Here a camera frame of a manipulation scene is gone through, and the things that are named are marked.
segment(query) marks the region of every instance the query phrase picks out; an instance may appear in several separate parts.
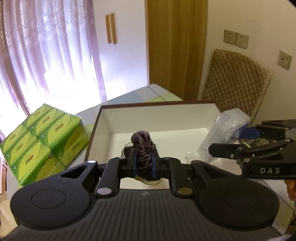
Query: cabinet handle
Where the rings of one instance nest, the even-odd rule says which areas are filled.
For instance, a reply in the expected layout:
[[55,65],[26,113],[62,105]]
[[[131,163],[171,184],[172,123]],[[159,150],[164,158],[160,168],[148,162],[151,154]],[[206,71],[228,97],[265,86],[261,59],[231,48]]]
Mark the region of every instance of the cabinet handle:
[[110,30],[110,19],[109,19],[109,14],[105,15],[105,20],[106,20],[106,31],[107,31],[107,41],[108,44],[111,44],[111,30]]
[[117,44],[117,40],[116,40],[116,32],[115,32],[114,13],[111,13],[111,14],[110,14],[110,21],[111,21],[112,43],[113,43],[113,44]]

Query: white cabinet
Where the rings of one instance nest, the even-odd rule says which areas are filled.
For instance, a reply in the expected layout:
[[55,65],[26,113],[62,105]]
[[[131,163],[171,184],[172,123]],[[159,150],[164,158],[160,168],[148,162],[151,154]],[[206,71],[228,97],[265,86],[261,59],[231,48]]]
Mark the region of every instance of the white cabinet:
[[[148,84],[144,0],[93,0],[96,38],[108,99]],[[105,15],[114,13],[117,44],[108,44]]]

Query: wall plate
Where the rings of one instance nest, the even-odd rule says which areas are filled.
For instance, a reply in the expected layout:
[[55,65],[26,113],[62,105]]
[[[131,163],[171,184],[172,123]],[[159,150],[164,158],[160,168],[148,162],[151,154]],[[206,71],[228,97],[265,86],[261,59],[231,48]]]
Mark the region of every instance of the wall plate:
[[236,41],[235,41],[236,46],[246,49],[248,48],[248,42],[249,42],[249,36],[237,33]]
[[235,44],[235,32],[230,30],[224,30],[224,42],[228,44]]
[[281,50],[279,51],[279,57],[277,62],[279,66],[285,68],[286,70],[289,70],[291,61],[292,61],[291,55],[285,53],[284,51],[281,51]]

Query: open box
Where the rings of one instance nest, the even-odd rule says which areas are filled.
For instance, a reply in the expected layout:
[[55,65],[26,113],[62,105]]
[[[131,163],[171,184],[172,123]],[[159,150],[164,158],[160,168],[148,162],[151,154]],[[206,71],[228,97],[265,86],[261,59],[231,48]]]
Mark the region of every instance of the open box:
[[[107,163],[109,159],[121,156],[123,147],[131,141],[133,133],[145,130],[150,133],[160,157],[175,157],[186,163],[186,152],[197,152],[219,114],[219,108],[211,101],[103,105],[85,160]],[[132,178],[124,178],[120,181],[120,187],[163,189],[169,188],[169,184],[167,179],[149,186]]]

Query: plastic bag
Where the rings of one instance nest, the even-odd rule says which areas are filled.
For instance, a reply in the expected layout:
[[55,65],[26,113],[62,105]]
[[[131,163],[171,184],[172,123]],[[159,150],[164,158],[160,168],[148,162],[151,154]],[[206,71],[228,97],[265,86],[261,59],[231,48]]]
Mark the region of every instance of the plastic bag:
[[209,154],[209,146],[212,143],[235,143],[250,122],[250,117],[240,109],[222,112],[197,150],[200,159],[206,163],[216,160]]

